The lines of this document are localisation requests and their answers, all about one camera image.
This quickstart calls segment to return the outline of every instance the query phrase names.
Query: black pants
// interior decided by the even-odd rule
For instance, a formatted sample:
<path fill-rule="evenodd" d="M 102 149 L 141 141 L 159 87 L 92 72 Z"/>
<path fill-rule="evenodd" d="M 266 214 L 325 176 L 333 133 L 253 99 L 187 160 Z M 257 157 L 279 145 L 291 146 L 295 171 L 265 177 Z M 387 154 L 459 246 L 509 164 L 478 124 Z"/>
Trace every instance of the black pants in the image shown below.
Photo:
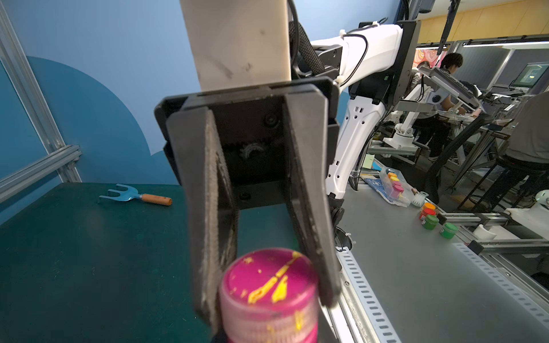
<path fill-rule="evenodd" d="M 429 157 L 437 157 L 442 153 L 442 149 L 448 136 L 450 136 L 450 126 L 446 123 L 438 120 L 439 115 L 434 115 L 425 119 L 417 119 L 414 123 L 414 127 L 417 127 L 421 130 L 419 138 L 417 139 L 418 143 L 427 144 L 429 140 L 429 147 L 431 152 Z"/>
<path fill-rule="evenodd" d="M 505 156 L 505 159 L 513 162 L 514 164 L 517 164 L 523 168 L 526 169 L 532 169 L 532 170 L 548 170 L 549 164 L 545 163 L 537 163 L 537 162 L 526 162 L 514 159 L 509 156 Z M 497 200 L 499 197 L 503 194 L 507 194 L 507 192 L 513 188 L 517 183 L 522 181 L 526 176 L 529 174 L 525 171 L 520 171 L 516 169 L 509 169 L 505 171 L 500 177 L 494 182 L 492 187 L 486 192 L 485 199 L 489 201 L 492 205 L 495 205 L 497 203 Z M 530 176 L 528 180 L 521 186 L 520 192 L 522 194 L 530 194 L 532 192 L 535 192 L 536 189 L 534 189 L 536 185 L 538 177 L 532 177 Z"/>

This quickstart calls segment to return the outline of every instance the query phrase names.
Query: paint jar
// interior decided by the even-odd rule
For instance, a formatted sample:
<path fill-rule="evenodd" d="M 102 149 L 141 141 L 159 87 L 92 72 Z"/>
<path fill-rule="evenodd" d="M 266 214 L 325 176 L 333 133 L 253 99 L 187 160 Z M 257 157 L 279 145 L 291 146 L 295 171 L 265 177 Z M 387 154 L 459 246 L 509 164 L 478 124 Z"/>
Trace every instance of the paint jar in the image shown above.
<path fill-rule="evenodd" d="M 427 215 L 422 221 L 423 227 L 427 230 L 432 230 L 439 223 L 439 219 L 433 215 Z"/>
<path fill-rule="evenodd" d="M 422 210 L 425 210 L 425 209 L 431 209 L 433 211 L 436 210 L 436 206 L 431 204 L 431 203 L 425 203 L 423 204 L 423 206 L 421 207 Z"/>
<path fill-rule="evenodd" d="M 234 261 L 219 286 L 229 343 L 316 343 L 318 277 L 297 251 L 269 248 Z"/>
<path fill-rule="evenodd" d="M 427 216 L 436 216 L 436 212 L 433 209 L 423 209 L 419 214 L 419 220 L 423 220 Z"/>
<path fill-rule="evenodd" d="M 401 185 L 393 184 L 393 189 L 391 190 L 391 194 L 389 194 L 389 197 L 393 199 L 398 199 L 402 192 L 404 192 L 404 188 Z"/>
<path fill-rule="evenodd" d="M 451 239 L 456 235 L 459 229 L 452 223 L 445 223 L 440 230 L 440 235 L 444 238 Z"/>

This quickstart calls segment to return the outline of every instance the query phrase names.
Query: ceiling light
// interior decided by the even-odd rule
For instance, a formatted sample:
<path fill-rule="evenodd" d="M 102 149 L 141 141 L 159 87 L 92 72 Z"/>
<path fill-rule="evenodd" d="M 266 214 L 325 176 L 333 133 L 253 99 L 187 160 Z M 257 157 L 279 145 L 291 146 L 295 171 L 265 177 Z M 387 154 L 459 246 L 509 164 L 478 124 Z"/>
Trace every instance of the ceiling light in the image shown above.
<path fill-rule="evenodd" d="M 430 50 L 430 49 L 438 49 L 439 46 L 438 45 L 427 45 L 427 46 L 422 46 L 422 47 L 417 47 L 416 50 Z M 445 49 L 448 49 L 448 44 L 444 44 L 444 48 Z"/>
<path fill-rule="evenodd" d="M 497 43 L 486 43 L 486 44 L 471 44 L 471 43 L 464 43 L 463 47 L 465 48 L 473 48 L 473 47 L 516 47 L 516 46 L 524 46 L 524 45 L 538 45 L 538 44 L 549 44 L 549 41 L 541 41 L 541 42 L 497 42 Z"/>

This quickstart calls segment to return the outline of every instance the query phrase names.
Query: person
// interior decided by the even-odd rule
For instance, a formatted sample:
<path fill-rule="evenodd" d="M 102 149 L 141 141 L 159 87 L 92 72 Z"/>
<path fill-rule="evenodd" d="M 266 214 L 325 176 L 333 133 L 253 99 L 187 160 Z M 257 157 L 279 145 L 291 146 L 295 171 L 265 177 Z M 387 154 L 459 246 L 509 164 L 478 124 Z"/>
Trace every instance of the person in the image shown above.
<path fill-rule="evenodd" d="M 428 61 L 422 61 L 422 62 L 419 62 L 417 67 L 413 67 L 410 70 L 410 81 L 408 82 L 408 86 L 406 87 L 406 90 L 404 91 L 404 95 L 402 96 L 403 99 L 405 99 L 408 96 L 408 94 L 410 94 L 410 92 L 421 81 L 422 74 L 419 72 L 419 67 L 431 68 L 431 64 Z"/>
<path fill-rule="evenodd" d="M 440 64 L 440 70 L 448 74 L 454 74 L 463 65 L 463 56 L 458 53 L 450 53 L 444 57 Z M 454 107 L 450 96 L 448 95 L 438 106 L 439 110 L 448 111 Z M 459 114 L 464 114 L 464 108 L 458 108 Z M 420 129 L 421 133 L 417 139 L 418 143 L 427 144 L 429 142 L 429 161 L 435 161 L 439 158 L 444 144 L 450 136 L 450 126 L 439 120 L 438 114 L 420 113 L 413 125 Z"/>
<path fill-rule="evenodd" d="M 546 129 L 548 108 L 549 92 L 538 94 L 524 104 L 517 115 L 518 124 L 509 138 L 504 158 L 523 168 L 549 170 L 549 135 Z M 528 173 L 525 171 L 509 169 L 488 189 L 483 206 L 493 208 L 501 195 L 507 194 L 526 176 Z M 520 192 L 528 194 L 534 191 L 537 179 L 529 176 Z"/>

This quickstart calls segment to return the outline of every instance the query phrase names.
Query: orange wooden handle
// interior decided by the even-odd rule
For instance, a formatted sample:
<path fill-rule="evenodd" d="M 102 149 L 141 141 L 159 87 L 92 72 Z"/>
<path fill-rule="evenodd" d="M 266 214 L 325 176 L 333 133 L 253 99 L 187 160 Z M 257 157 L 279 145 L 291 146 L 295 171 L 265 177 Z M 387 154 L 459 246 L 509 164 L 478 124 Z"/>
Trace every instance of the orange wooden handle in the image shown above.
<path fill-rule="evenodd" d="M 165 205 L 165 206 L 171 205 L 171 198 L 166 198 L 165 196 L 143 194 L 141 196 L 141 200 L 147 203 L 153 203 L 153 204 L 159 204 L 159 205 Z"/>

